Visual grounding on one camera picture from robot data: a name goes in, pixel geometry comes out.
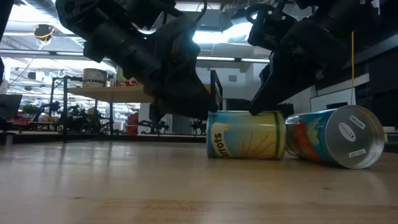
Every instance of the white sticker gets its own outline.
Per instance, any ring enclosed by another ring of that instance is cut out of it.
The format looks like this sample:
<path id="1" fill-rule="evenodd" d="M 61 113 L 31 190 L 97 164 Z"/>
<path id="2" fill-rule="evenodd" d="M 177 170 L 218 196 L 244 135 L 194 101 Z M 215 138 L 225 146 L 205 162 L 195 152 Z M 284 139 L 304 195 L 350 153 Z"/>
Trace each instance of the white sticker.
<path id="1" fill-rule="evenodd" d="M 346 123 L 340 123 L 338 125 L 338 128 L 340 129 L 341 134 L 349 140 L 350 142 L 355 142 L 356 136 L 354 131 L 348 126 Z"/>
<path id="2" fill-rule="evenodd" d="M 349 118 L 353 123 L 355 123 L 356 125 L 358 125 L 358 127 L 360 127 L 362 130 L 364 130 L 366 128 L 366 124 L 364 124 L 362 121 L 360 121 L 357 117 L 355 117 L 354 115 L 351 115 L 351 117 Z"/>
<path id="3" fill-rule="evenodd" d="M 366 154 L 366 150 L 365 149 L 361 149 L 361 150 L 349 153 L 348 155 L 349 155 L 349 158 L 351 159 L 351 158 L 354 158 L 354 157 L 357 157 L 357 156 L 360 156 L 360 155 L 365 155 L 365 154 Z"/>

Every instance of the wooden table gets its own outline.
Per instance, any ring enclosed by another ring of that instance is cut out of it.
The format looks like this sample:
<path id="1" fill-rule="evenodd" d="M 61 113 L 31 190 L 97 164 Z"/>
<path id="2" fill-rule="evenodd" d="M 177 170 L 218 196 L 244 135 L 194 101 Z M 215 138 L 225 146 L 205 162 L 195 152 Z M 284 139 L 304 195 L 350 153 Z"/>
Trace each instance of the wooden table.
<path id="1" fill-rule="evenodd" d="M 208 159 L 205 144 L 20 144 L 0 153 L 0 223 L 397 223 L 398 154 L 366 170 Z"/>
<path id="2" fill-rule="evenodd" d="M 211 85 L 205 85 L 210 93 Z M 144 93 L 144 86 L 103 87 L 103 88 L 69 88 L 69 93 L 89 97 L 95 100 L 113 103 L 152 103 L 153 97 Z"/>

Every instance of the barcode sticker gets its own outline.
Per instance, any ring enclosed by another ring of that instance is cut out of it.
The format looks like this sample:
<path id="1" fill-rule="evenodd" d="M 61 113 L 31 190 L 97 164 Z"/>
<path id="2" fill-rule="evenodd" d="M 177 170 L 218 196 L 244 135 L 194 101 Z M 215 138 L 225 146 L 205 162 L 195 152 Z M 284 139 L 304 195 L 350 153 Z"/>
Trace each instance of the barcode sticker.
<path id="1" fill-rule="evenodd" d="M 360 156 L 360 155 L 365 155 L 365 154 L 366 154 L 366 150 L 365 149 L 361 149 L 361 150 L 349 153 L 348 155 L 349 155 L 349 158 L 351 159 L 351 158 L 354 158 L 354 157 L 357 157 L 357 156 Z"/>
<path id="2" fill-rule="evenodd" d="M 351 117 L 349 118 L 354 124 L 358 125 L 358 127 L 360 127 L 362 130 L 364 130 L 366 128 L 366 124 L 364 124 L 362 121 L 360 121 L 357 117 L 355 117 L 354 115 L 351 115 Z"/>

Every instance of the wooden shelf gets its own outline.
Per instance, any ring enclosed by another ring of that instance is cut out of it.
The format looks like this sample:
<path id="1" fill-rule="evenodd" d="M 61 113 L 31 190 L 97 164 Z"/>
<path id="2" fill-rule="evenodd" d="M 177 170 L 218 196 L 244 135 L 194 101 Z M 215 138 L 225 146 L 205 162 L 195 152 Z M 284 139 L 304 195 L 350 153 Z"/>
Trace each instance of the wooden shelf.
<path id="1" fill-rule="evenodd" d="M 210 85 L 205 85 L 210 92 Z M 101 88 L 69 88 L 71 94 L 85 96 L 94 100 L 113 103 L 152 103 L 153 97 L 144 93 L 143 86 L 101 87 Z"/>

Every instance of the metal can lid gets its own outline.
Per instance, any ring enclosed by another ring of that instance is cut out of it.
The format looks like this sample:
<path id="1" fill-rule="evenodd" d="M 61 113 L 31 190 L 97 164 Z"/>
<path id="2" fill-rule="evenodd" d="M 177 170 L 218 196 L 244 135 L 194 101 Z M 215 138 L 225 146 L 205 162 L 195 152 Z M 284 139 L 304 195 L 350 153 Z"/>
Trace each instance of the metal can lid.
<path id="1" fill-rule="evenodd" d="M 325 130 L 327 148 L 340 165 L 364 169 L 373 165 L 384 149 L 384 131 L 368 109 L 351 105 L 336 110 Z"/>

